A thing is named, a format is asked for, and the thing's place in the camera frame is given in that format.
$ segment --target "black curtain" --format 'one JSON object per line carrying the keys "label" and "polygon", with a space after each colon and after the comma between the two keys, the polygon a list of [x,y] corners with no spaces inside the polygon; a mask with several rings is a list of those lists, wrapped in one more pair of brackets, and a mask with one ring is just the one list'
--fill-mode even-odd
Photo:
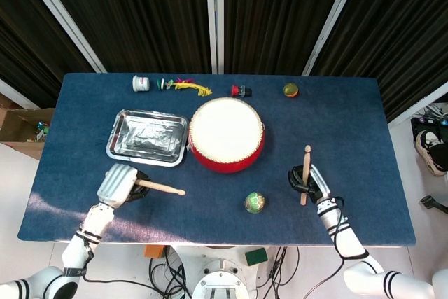
{"label": "black curtain", "polygon": [[207,0],[61,0],[107,71],[211,72]]}
{"label": "black curtain", "polygon": [[448,0],[348,0],[312,75],[376,78],[394,119],[448,81]]}
{"label": "black curtain", "polygon": [[92,68],[42,0],[0,0],[0,78],[45,108],[70,71]]}
{"label": "black curtain", "polygon": [[300,75],[334,0],[225,0],[225,73]]}

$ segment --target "green ball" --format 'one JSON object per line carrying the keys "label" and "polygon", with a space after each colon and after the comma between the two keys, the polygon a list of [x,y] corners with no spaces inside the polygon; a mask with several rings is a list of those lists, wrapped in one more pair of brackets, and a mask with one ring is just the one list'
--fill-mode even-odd
{"label": "green ball", "polygon": [[261,193],[253,192],[247,195],[244,206],[249,213],[257,214],[265,207],[265,197]]}

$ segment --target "black cable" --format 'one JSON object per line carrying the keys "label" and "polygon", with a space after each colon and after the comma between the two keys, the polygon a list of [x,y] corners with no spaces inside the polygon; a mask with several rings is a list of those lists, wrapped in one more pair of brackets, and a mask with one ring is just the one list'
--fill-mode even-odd
{"label": "black cable", "polygon": [[157,264],[154,268],[153,268],[153,259],[149,260],[149,282],[151,283],[152,286],[154,286],[154,289],[157,293],[159,293],[161,296],[165,295],[165,292],[163,290],[161,290],[160,288],[158,288],[158,286],[155,284],[154,279],[153,279],[153,273],[154,271],[160,267],[163,266],[163,264]]}
{"label": "black cable", "polygon": [[333,245],[335,246],[335,250],[336,250],[337,254],[339,255],[339,257],[341,258],[342,262],[341,262],[341,265],[336,269],[336,271],[334,271],[330,276],[326,277],[324,280],[322,280],[319,283],[317,283],[316,285],[314,285],[313,288],[310,289],[307,294],[305,294],[305,297],[303,297],[303,299],[307,299],[311,295],[311,293],[313,293],[314,290],[316,290],[320,285],[322,285],[322,284],[326,283],[327,281],[329,281],[330,279],[332,279],[344,267],[344,264],[345,264],[345,259],[339,252],[339,249],[337,248],[337,241],[336,241],[337,234],[338,234],[339,228],[341,226],[342,218],[344,217],[342,212],[344,211],[345,201],[342,197],[339,197],[339,196],[335,197],[335,200],[340,200],[342,203],[342,206],[341,206],[341,214],[339,215],[339,220],[337,220],[337,226],[336,226],[336,231],[335,231],[335,241],[333,242],[334,243]]}
{"label": "black cable", "polygon": [[[167,262],[167,266],[169,268],[169,271],[171,273],[171,275],[173,276],[173,278],[177,281],[177,283],[182,286],[183,290],[185,291],[185,293],[187,293],[187,295],[191,298],[190,292],[188,291],[188,288],[186,286],[186,276],[185,276],[185,272],[183,272],[183,274],[180,274],[180,272],[177,272],[175,269],[173,269],[170,265],[169,265],[169,261],[168,261],[168,254],[167,254],[167,247],[165,248],[165,260]],[[177,276],[179,276],[182,279],[182,282],[180,282],[177,279]]]}
{"label": "black cable", "polygon": [[277,253],[275,255],[272,268],[269,271],[267,280],[265,281],[265,283],[263,285],[256,287],[258,290],[259,288],[266,286],[269,282],[271,283],[269,285],[269,288],[267,289],[263,299],[266,299],[266,297],[269,295],[271,290],[273,290],[273,292],[274,292],[275,299],[280,299],[280,295],[279,295],[280,286],[285,286],[285,285],[289,284],[289,282],[294,278],[295,274],[297,273],[297,270],[299,268],[299,263],[300,263],[300,250],[298,247],[296,247],[297,252],[298,252],[297,253],[298,257],[297,257],[297,264],[295,266],[294,272],[292,273],[292,275],[289,277],[289,279],[287,281],[282,283],[282,277],[283,277],[282,267],[283,267],[283,263],[286,259],[287,249],[288,248],[286,248],[285,246],[283,248],[279,247],[279,249],[277,250]]}
{"label": "black cable", "polygon": [[110,284],[110,283],[126,283],[126,284],[133,284],[133,285],[140,285],[140,286],[144,286],[147,287],[153,291],[156,291],[155,288],[153,288],[152,286],[143,284],[143,283],[138,283],[137,281],[132,281],[132,280],[124,280],[124,279],[118,279],[118,280],[92,280],[92,279],[88,279],[85,275],[83,275],[83,279],[85,282],[87,283],[99,283],[99,284]]}
{"label": "black cable", "polygon": [[171,295],[178,293],[178,292],[172,293],[173,289],[170,290],[170,288],[169,288],[171,286],[171,284],[173,284],[173,281],[174,281],[174,277],[172,277],[171,280],[169,281],[169,283],[168,283],[168,285],[167,285],[167,287],[165,289],[165,294],[162,297],[163,299],[169,299],[169,297]]}
{"label": "black cable", "polygon": [[345,260],[342,259],[341,265],[338,267],[338,269],[336,271],[334,271],[330,276],[326,277],[323,281],[320,281],[319,283],[314,285],[313,288],[308,291],[308,293],[305,295],[305,297],[303,297],[303,299],[307,299],[309,297],[309,295],[311,293],[313,293],[314,290],[316,290],[320,285],[322,285],[326,281],[329,281],[330,279],[332,279],[342,269],[342,267],[344,266],[344,263],[345,263]]}
{"label": "black cable", "polygon": [[285,286],[285,285],[289,284],[289,282],[290,282],[291,280],[293,280],[295,274],[297,273],[297,270],[298,270],[298,268],[299,268],[299,262],[300,262],[300,250],[299,250],[298,247],[296,247],[296,249],[297,249],[297,263],[295,264],[294,272],[293,272],[293,274],[291,275],[291,277],[290,277],[286,282],[284,282],[284,283],[282,283],[282,284],[279,284],[280,286]]}

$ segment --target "silver tray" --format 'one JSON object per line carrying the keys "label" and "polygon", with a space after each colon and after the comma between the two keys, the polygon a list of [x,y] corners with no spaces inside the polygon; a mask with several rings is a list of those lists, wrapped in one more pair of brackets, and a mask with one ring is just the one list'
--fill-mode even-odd
{"label": "silver tray", "polygon": [[182,161],[187,136],[184,117],[122,110],[115,118],[106,152],[113,159],[173,167]]}

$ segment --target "red drum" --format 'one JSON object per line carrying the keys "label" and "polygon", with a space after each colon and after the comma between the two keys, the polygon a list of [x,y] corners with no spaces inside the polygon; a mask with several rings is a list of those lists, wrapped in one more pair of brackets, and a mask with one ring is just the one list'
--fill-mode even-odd
{"label": "red drum", "polygon": [[205,167],[219,173],[246,169],[260,156],[265,128],[252,106],[235,98],[201,105],[190,123],[190,149]]}

